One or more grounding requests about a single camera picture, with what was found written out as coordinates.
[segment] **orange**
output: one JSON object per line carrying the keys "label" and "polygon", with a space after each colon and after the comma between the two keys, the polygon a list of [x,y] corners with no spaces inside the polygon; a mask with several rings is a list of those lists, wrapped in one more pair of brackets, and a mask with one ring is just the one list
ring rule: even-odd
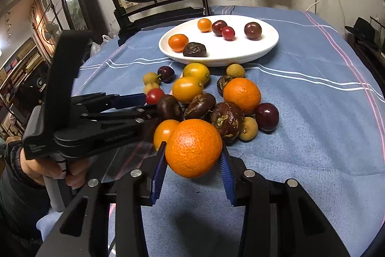
{"label": "orange", "polygon": [[222,139],[210,123],[200,119],[182,121],[170,136],[166,160],[170,168],[185,178],[207,173],[222,151]]}
{"label": "orange", "polygon": [[174,82],[173,95],[179,102],[191,103],[192,99],[203,92],[203,84],[194,77],[182,77]]}
{"label": "orange", "polygon": [[210,32],[212,23],[209,19],[203,18],[198,21],[198,29],[201,32]]}
{"label": "orange", "polygon": [[179,124],[176,120],[165,120],[158,125],[154,132],[154,147],[158,151],[161,143],[167,142],[175,127]]}
{"label": "orange", "polygon": [[245,115],[250,115],[261,102],[261,92],[252,81],[245,78],[235,78],[226,84],[223,98],[225,102],[238,105]]}
{"label": "orange", "polygon": [[169,46],[176,53],[183,52],[188,43],[189,38],[184,34],[175,34],[169,38]]}

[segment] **mandarin orange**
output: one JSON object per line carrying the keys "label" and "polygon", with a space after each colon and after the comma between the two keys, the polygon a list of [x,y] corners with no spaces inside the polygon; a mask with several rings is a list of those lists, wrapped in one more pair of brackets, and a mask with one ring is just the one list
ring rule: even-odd
{"label": "mandarin orange", "polygon": [[203,18],[198,21],[198,29],[201,32],[211,32],[212,23],[209,19]]}
{"label": "mandarin orange", "polygon": [[171,49],[176,53],[183,52],[186,45],[189,43],[189,38],[184,34],[175,34],[168,40]]}
{"label": "mandarin orange", "polygon": [[165,120],[157,126],[154,132],[154,147],[157,151],[163,141],[168,141],[171,133],[179,123],[180,122],[176,120]]}
{"label": "mandarin orange", "polygon": [[200,119],[182,121],[176,126],[166,146],[170,168],[185,178],[207,173],[222,151],[222,139],[210,123]]}
{"label": "mandarin orange", "polygon": [[223,90],[225,102],[232,102],[242,109],[245,115],[254,112],[261,102],[261,91],[254,82],[245,78],[235,78],[226,84]]}

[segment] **person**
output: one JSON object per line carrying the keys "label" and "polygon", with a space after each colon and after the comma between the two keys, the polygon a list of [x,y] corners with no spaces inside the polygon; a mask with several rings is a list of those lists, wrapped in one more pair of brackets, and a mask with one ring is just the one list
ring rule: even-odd
{"label": "person", "polygon": [[[43,176],[58,178],[62,169],[42,158],[26,160],[21,141],[11,142],[4,153],[5,169],[0,179],[0,255],[35,256],[42,244],[37,221],[50,209]],[[85,182],[89,160],[72,162],[65,181],[72,188]]]}

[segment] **red cherry tomato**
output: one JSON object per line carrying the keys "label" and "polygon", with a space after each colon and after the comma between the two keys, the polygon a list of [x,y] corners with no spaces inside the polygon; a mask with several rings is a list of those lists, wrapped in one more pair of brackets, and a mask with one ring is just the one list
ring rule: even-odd
{"label": "red cherry tomato", "polygon": [[153,88],[146,95],[147,105],[155,105],[163,95],[164,92],[160,88]]}
{"label": "red cherry tomato", "polygon": [[235,38],[235,31],[232,27],[226,26],[222,29],[222,36],[227,41],[232,41]]}

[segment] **white oval plate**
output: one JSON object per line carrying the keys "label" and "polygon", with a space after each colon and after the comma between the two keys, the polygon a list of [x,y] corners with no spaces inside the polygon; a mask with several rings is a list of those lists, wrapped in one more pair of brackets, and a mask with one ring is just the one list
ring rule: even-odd
{"label": "white oval plate", "polygon": [[[279,34],[268,23],[245,16],[219,15],[206,17],[212,23],[223,20],[235,31],[235,39],[226,41],[223,37],[216,36],[213,32],[202,33],[197,23],[201,18],[177,25],[168,31],[159,41],[159,49],[171,59],[188,65],[192,62],[203,63],[209,67],[228,66],[232,63],[246,63],[266,55],[277,45]],[[249,22],[257,22],[262,27],[262,35],[257,40],[249,40],[244,34],[244,26]],[[172,35],[184,34],[190,42],[201,43],[206,46],[207,57],[185,57],[182,53],[174,52],[168,45]]]}

